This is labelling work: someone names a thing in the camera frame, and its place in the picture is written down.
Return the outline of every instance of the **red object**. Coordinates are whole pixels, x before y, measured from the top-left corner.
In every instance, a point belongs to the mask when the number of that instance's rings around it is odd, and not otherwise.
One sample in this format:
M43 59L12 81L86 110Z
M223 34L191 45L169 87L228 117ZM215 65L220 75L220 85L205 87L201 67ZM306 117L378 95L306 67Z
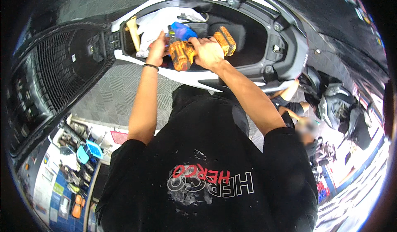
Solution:
M116 144L123 144L127 140L127 135L126 133L121 133L117 131L110 131L112 134L112 138L114 143Z

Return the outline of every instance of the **white cloth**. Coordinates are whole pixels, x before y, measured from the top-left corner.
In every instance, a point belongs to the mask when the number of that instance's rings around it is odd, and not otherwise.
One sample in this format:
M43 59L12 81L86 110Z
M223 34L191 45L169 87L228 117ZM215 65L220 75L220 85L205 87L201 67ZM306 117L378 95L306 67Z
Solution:
M165 33L168 32L168 25L171 25L173 22L187 22L187 20L177 18L181 13L184 13L185 16L193 22L205 22L201 14L194 9L177 6L165 7L138 18L136 24L139 25L139 28L136 33L138 35L143 34L141 36L140 50L136 53L136 56L147 57L149 55L149 45L157 39L161 30Z

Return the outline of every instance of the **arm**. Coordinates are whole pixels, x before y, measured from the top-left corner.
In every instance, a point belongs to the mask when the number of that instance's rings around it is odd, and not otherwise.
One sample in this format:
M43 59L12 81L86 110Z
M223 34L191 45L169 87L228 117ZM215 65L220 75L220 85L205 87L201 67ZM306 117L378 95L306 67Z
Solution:
M197 52L196 64L216 73L232 90L237 100L263 135L285 127L285 123L268 96L228 61L215 38L189 38Z
M278 112L280 113L280 115L283 115L285 112L288 112L290 117L295 118L298 121L300 119L302 119L301 116L298 116L295 112L291 111L290 109L288 109L288 108L286 108L284 106L280 106L278 108Z
M164 32L152 43L147 64L160 66L163 62ZM157 70L145 66L128 121L127 140L135 139L148 144L154 135L157 124Z

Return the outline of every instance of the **orange object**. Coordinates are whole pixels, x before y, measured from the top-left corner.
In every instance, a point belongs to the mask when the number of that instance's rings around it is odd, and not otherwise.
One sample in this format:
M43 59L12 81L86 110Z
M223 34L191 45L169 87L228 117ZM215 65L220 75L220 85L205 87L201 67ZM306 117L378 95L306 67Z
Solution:
M73 206L73 209L72 209L72 216L75 217L75 218L77 218L77 219L80 218L80 216L81 216L81 206L80 206L80 205L75 204L75 205Z
M193 64L193 57L197 55L197 52L191 43L176 37L171 26L168 26L168 33L170 34L168 50L170 51L174 69L178 72L189 70ZM214 34L214 38L221 45L225 56L233 55L236 49L236 42L224 26L219 27Z
M81 205L82 202L82 197L80 194L76 195L76 199L75 199L76 204Z

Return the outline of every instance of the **blue object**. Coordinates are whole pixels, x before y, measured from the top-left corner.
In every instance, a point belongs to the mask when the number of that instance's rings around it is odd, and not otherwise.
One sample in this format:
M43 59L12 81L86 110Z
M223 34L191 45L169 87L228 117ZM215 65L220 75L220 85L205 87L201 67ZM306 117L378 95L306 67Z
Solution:
M98 144L90 140L86 140L86 143L88 150L91 152L92 155L94 155L97 158L103 159L103 152L102 149L98 146Z
M76 152L77 158L80 160L82 164L86 164L90 157L87 155L87 153L84 151L84 148L82 145L79 146L77 152Z
M197 37L196 32L191 28L178 22L171 24L171 29L175 32L175 36L182 41L187 41L191 37Z

